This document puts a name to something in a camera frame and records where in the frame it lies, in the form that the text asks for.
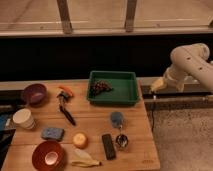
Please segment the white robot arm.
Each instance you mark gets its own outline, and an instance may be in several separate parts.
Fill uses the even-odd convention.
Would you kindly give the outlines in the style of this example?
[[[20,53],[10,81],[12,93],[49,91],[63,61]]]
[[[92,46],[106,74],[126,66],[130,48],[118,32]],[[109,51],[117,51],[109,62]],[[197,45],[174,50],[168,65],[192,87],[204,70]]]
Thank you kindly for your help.
[[[165,70],[162,77],[151,84],[150,91],[157,92],[171,86],[182,92],[185,80],[190,75],[213,93],[213,65],[207,62],[209,56],[209,47],[204,43],[174,48],[170,53],[172,64]]]

